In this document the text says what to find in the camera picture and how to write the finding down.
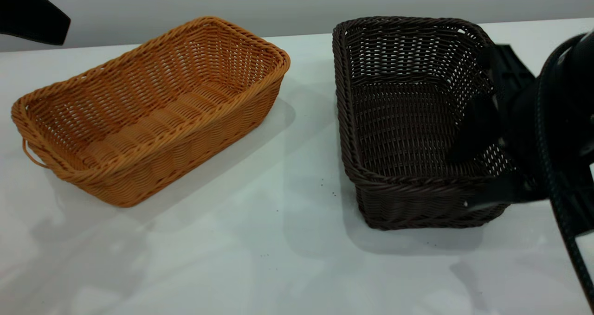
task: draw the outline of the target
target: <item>black object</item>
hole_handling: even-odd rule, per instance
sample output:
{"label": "black object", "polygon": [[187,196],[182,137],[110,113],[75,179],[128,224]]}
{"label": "black object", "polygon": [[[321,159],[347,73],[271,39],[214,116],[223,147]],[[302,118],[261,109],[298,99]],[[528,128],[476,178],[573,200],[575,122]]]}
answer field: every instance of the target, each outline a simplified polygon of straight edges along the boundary
{"label": "black object", "polygon": [[594,230],[589,170],[594,162],[594,33],[559,46],[537,78],[509,46],[494,46],[478,61],[490,71],[496,93],[491,103],[476,98],[469,103],[448,157],[451,163],[467,161],[496,140],[517,169],[499,176],[466,205],[472,211],[549,197],[594,311],[594,286],[575,243],[575,237]]}
{"label": "black object", "polygon": [[0,33],[63,45],[70,18],[48,0],[0,0]]}

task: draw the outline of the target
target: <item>rectangular basket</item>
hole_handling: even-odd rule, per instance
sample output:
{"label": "rectangular basket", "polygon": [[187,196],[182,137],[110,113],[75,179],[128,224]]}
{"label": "rectangular basket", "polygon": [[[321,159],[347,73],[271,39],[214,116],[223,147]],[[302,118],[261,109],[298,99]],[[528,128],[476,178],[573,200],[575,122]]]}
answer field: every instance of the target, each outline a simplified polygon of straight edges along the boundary
{"label": "rectangular basket", "polygon": [[289,64],[282,49],[204,17],[25,95],[13,122],[36,163],[130,207],[257,127]]}
{"label": "rectangular basket", "polygon": [[507,207],[463,205],[511,167],[499,147],[462,165],[446,162],[466,102],[491,92],[476,61],[491,44],[460,19],[369,17],[335,28],[342,160],[372,228],[480,226]]}

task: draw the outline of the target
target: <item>dark brown wicker basket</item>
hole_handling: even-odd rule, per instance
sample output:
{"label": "dark brown wicker basket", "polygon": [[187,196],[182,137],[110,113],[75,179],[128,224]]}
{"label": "dark brown wicker basket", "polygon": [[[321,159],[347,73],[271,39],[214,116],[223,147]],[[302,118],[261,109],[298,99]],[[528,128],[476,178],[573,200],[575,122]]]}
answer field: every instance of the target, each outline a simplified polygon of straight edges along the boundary
{"label": "dark brown wicker basket", "polygon": [[476,62],[489,44],[460,19],[369,17],[335,28],[342,160],[372,228],[480,226],[507,207],[464,207],[511,168],[499,147],[462,165],[445,158],[466,102],[492,89]]}

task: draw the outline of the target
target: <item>orange wicker basket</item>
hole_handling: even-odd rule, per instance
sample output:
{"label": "orange wicker basket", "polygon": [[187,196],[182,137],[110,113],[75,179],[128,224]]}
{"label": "orange wicker basket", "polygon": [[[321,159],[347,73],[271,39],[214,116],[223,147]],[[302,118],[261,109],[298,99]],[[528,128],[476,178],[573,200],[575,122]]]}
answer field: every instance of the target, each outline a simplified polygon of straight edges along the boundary
{"label": "orange wicker basket", "polygon": [[13,122],[59,178],[131,207],[257,127],[288,55],[215,17],[21,97]]}

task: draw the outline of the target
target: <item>robotic arm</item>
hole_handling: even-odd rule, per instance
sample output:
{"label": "robotic arm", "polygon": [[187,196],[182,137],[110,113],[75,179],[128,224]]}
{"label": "robotic arm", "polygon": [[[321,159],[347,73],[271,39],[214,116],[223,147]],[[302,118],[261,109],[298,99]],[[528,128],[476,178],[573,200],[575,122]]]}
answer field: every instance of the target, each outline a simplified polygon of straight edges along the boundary
{"label": "robotic arm", "polygon": [[516,169],[465,204],[550,198],[571,262],[594,313],[594,285],[575,241],[594,231],[594,30],[556,48],[534,77],[509,46],[485,49],[478,63],[495,91],[466,106],[448,159],[460,163],[497,143]]}

